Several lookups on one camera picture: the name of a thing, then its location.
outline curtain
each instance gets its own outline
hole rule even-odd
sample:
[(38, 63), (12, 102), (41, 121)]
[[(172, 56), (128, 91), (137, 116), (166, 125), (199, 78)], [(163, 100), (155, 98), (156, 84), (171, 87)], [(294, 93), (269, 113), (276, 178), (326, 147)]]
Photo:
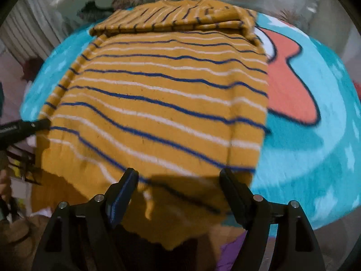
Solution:
[(48, 58), (70, 32), (53, 0), (19, 0), (0, 28), (0, 40), (20, 64), (31, 57)]

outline screw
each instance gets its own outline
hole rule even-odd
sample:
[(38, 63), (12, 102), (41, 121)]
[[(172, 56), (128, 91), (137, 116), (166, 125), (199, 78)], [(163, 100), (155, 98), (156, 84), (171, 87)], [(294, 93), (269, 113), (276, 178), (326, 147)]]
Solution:
[(67, 206), (67, 202), (60, 202), (59, 203), (59, 208), (60, 209), (64, 209), (64, 208), (66, 208), (66, 206)]
[(256, 202), (262, 202), (262, 201), (263, 201), (263, 196), (261, 196), (261, 195), (254, 195), (254, 196), (253, 196), (253, 199), (254, 199)]
[(95, 202), (101, 202), (102, 200), (104, 200), (104, 196), (103, 195), (96, 195), (94, 197)]
[(297, 202), (297, 201), (291, 201), (291, 206), (292, 206), (293, 208), (298, 208), (298, 207), (300, 206), (300, 203)]

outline turquoise blanket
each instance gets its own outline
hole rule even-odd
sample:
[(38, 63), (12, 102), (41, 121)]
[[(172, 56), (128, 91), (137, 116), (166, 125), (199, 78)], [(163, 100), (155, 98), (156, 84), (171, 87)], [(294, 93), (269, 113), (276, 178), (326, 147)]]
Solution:
[[(298, 200), (319, 228), (360, 203), (360, 102), (332, 50), (275, 18), (260, 14), (258, 25), (269, 57), (271, 133), (251, 190), (272, 202)], [(58, 81), (93, 40), (91, 27), (77, 30), (52, 52), (21, 106), (22, 119), (38, 117)], [(236, 225), (232, 217), (226, 223)]]

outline black tool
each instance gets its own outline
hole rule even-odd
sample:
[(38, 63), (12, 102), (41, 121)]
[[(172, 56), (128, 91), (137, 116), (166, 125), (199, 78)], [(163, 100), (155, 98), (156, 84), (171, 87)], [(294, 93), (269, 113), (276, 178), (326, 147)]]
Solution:
[(287, 205), (253, 195), (229, 169), (220, 173), (220, 184), (237, 223), (248, 230), (231, 271), (258, 271), (271, 224), (278, 224), (269, 271), (325, 271), (322, 253), (312, 227), (297, 201)]
[(138, 172), (128, 168), (104, 195), (75, 206), (59, 203), (37, 248), (32, 271), (86, 270), (80, 228), (85, 229), (98, 271), (125, 271), (109, 231), (123, 219), (138, 178)]
[(0, 151), (16, 144), (37, 131), (49, 129), (50, 120), (47, 118), (37, 121), (14, 121), (0, 125)]
[[(61, 202), (45, 229), (32, 271), (86, 270), (78, 231), (82, 222), (98, 271), (125, 271), (109, 232), (121, 222), (137, 182), (138, 172), (128, 168), (105, 195), (76, 206)], [(221, 171), (220, 184), (236, 221), (248, 230), (232, 271), (259, 270), (271, 224), (278, 224), (278, 232), (270, 271), (325, 271), (317, 240), (297, 201), (270, 203), (253, 195), (228, 169)]]

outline person's hand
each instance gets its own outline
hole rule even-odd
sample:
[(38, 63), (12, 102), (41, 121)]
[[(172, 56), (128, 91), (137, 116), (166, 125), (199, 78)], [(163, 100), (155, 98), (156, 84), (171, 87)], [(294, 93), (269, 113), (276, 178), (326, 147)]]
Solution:
[(0, 171), (0, 197), (6, 203), (9, 202), (11, 198), (11, 179), (10, 179), (11, 169), (6, 168)]

